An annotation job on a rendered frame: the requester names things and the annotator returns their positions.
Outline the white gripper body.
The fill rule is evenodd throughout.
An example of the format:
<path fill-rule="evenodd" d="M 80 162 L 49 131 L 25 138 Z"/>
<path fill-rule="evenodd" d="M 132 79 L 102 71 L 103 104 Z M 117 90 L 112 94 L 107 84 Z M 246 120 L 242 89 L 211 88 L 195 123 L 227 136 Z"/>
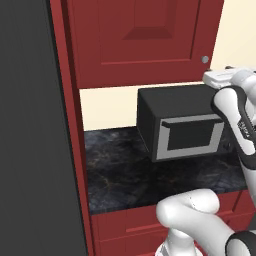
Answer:
<path fill-rule="evenodd" d="M 235 68 L 225 68 L 223 70 L 210 70 L 203 74 L 202 81 L 214 88 L 221 89 L 231 85 L 231 78 L 234 75 Z"/>

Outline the red cabinet door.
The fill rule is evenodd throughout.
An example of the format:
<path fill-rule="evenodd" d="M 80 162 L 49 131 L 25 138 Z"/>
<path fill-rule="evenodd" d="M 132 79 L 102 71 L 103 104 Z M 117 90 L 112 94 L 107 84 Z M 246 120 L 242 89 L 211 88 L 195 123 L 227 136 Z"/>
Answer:
<path fill-rule="evenodd" d="M 80 89 L 199 81 L 210 66 L 224 0 L 67 1 Z"/>

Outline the red tall cabinet side panel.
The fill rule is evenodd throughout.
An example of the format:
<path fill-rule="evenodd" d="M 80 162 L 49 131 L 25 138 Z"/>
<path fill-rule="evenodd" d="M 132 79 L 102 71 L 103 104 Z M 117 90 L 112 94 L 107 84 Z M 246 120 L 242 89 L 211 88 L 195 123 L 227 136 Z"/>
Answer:
<path fill-rule="evenodd" d="M 50 0 L 59 69 L 64 93 L 68 127 L 74 159 L 77 189 L 88 256 L 96 256 L 85 160 L 84 130 L 79 90 L 73 60 L 67 0 Z"/>

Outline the black microwave oven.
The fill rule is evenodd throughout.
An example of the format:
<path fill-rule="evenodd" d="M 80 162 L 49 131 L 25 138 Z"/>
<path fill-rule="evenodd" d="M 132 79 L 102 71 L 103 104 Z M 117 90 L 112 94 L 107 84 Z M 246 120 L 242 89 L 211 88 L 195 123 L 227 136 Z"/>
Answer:
<path fill-rule="evenodd" d="M 187 117 L 215 114 L 211 109 L 211 100 L 215 90 L 204 85 L 170 86 L 144 88 L 138 91 L 137 128 L 151 161 L 157 160 L 157 146 L 160 121 L 165 118 Z M 233 150 L 227 126 L 218 145 L 212 154 L 226 154 Z"/>

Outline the grey-framed microwave door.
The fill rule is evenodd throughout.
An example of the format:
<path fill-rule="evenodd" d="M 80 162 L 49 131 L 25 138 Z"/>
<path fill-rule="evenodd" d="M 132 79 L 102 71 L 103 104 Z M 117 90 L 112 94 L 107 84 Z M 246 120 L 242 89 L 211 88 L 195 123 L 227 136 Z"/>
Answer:
<path fill-rule="evenodd" d="M 215 153 L 218 150 L 224 129 L 223 121 L 205 120 L 173 123 L 170 128 L 163 127 L 161 121 L 156 153 L 157 160 L 203 155 Z"/>

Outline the red drawer front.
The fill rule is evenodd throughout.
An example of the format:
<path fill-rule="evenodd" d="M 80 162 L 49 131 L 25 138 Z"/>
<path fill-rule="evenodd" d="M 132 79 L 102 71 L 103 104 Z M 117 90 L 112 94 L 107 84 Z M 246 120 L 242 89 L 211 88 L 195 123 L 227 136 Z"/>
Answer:
<path fill-rule="evenodd" d="M 230 225 L 235 231 L 246 230 L 254 216 L 255 207 L 247 190 L 240 191 L 233 207 L 234 218 Z"/>
<path fill-rule="evenodd" d="M 241 191 L 219 194 L 220 210 L 217 213 L 225 222 L 234 215 Z M 91 217 L 92 227 L 100 239 L 116 238 L 128 233 L 157 229 L 161 224 L 156 218 L 156 206 L 138 207 L 128 210 L 97 214 Z"/>
<path fill-rule="evenodd" d="M 160 230 L 117 239 L 96 241 L 95 256 L 154 256 L 168 231 Z"/>

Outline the dark grey fridge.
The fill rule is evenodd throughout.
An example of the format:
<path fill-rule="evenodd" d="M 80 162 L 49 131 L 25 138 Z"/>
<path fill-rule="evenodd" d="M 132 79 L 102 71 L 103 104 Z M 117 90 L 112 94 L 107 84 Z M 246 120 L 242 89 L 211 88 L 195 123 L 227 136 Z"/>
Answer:
<path fill-rule="evenodd" d="M 0 256 L 87 256 L 49 0 L 0 0 Z"/>

